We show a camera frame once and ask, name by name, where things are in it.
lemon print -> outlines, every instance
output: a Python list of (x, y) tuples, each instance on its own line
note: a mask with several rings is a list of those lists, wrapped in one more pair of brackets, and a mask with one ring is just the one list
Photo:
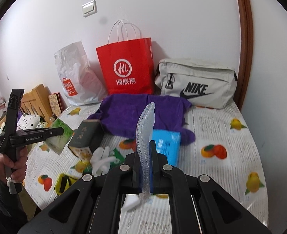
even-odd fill
[(89, 164), (89, 162), (79, 161), (75, 166), (71, 167), (71, 169), (75, 169), (77, 172), (82, 173)]
[(230, 126), (231, 126), (230, 129), (236, 129), (236, 130), (246, 128), (246, 126), (242, 125), (242, 123), (237, 118), (231, 120)]
[(265, 187), (265, 185), (260, 181), (258, 173), (252, 172), (249, 174), (246, 182), (245, 195), (250, 192), (257, 192), (260, 187)]
[(157, 197), (161, 199), (168, 199), (168, 194), (157, 194)]
[(81, 111), (81, 108), (77, 107), (74, 110), (72, 110), (71, 112), (69, 112), (68, 115), (73, 116), (73, 115), (79, 114), (80, 111)]

white plastic bag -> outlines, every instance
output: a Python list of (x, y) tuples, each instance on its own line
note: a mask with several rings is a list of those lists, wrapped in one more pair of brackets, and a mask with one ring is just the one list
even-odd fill
[(57, 51), (55, 64), (70, 105), (97, 103), (107, 96), (106, 89), (89, 66), (82, 42)]

haidilao logo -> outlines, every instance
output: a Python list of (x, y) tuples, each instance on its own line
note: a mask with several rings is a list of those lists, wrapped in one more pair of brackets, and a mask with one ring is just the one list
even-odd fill
[(132, 73), (132, 65), (125, 59), (117, 60), (113, 65), (113, 69), (119, 77), (128, 77)]

white glove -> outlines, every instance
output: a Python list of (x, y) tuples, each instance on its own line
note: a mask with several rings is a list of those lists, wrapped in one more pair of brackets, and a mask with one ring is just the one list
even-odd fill
[(110, 163), (116, 160), (116, 157), (109, 157), (110, 147), (97, 148), (91, 158), (91, 165), (93, 167), (92, 174), (97, 177), (107, 174), (110, 169)]

wall switch plate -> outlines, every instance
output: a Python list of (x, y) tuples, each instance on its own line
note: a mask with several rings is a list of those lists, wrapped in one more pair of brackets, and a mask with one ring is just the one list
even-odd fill
[(95, 14), (97, 12), (96, 1), (93, 0), (91, 2), (82, 5), (82, 12), (84, 17)]

